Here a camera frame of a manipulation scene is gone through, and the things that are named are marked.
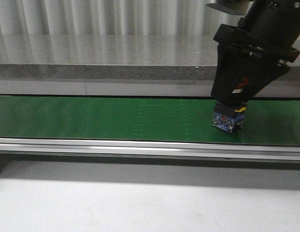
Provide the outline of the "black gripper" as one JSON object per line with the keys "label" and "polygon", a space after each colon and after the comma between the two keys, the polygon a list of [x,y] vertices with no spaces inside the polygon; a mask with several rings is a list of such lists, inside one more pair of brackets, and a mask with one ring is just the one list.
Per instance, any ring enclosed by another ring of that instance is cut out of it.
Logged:
{"label": "black gripper", "polygon": [[[239,27],[221,24],[214,36],[217,46],[217,68],[211,96],[222,104],[248,102],[265,86],[288,73],[300,51],[293,44],[300,35],[300,26],[262,23]],[[261,57],[273,63],[246,66],[247,59]]]}

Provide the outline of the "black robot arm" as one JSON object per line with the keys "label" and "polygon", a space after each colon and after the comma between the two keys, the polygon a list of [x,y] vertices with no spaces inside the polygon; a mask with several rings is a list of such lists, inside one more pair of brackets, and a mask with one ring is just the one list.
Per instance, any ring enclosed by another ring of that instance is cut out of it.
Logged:
{"label": "black robot arm", "polygon": [[300,0],[255,0],[236,26],[221,24],[214,36],[217,68],[211,96],[232,106],[252,99],[288,73],[300,51]]}

